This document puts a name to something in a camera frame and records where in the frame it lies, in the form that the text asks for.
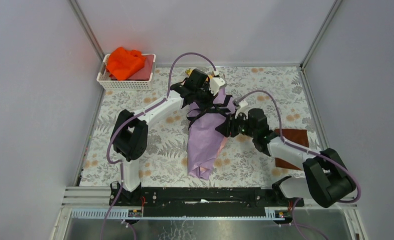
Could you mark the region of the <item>yellow fake flower bunch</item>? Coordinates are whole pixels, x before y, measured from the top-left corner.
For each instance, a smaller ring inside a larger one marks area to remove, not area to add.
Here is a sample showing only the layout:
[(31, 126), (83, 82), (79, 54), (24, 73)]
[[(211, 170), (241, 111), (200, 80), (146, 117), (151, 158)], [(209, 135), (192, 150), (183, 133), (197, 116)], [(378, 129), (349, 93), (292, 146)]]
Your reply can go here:
[[(188, 68), (185, 73), (190, 76), (193, 71), (196, 71), (196, 68)], [(207, 78), (206, 81), (208, 82), (213, 77), (213, 72), (206, 74)]]

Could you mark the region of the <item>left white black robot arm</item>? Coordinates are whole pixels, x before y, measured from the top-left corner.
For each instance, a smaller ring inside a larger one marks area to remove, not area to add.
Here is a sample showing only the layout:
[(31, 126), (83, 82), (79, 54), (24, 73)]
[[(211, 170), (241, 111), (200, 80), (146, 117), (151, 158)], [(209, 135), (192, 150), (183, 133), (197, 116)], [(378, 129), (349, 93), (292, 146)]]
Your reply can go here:
[(123, 110), (119, 113), (108, 150), (114, 151), (119, 158), (118, 189), (127, 205), (135, 205), (140, 199), (139, 158), (146, 151), (150, 128), (191, 103), (212, 103), (224, 85), (218, 71), (214, 71), (214, 76), (208, 76), (194, 69), (184, 81), (170, 86), (167, 96), (135, 112)]

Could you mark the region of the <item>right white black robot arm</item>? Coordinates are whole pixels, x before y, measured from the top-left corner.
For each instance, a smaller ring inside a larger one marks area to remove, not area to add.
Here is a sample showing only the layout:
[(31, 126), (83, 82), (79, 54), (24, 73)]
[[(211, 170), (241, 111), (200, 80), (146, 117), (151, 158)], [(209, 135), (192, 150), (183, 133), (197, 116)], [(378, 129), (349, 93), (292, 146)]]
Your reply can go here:
[(270, 128), (263, 110), (250, 109), (247, 113), (231, 114), (216, 127), (225, 137), (239, 134), (252, 138), (259, 152), (287, 161), (304, 171), (304, 177), (285, 177), (272, 185), (273, 203), (284, 206), (293, 198), (312, 199), (328, 208), (356, 190), (339, 154), (332, 148), (310, 150), (294, 143)]

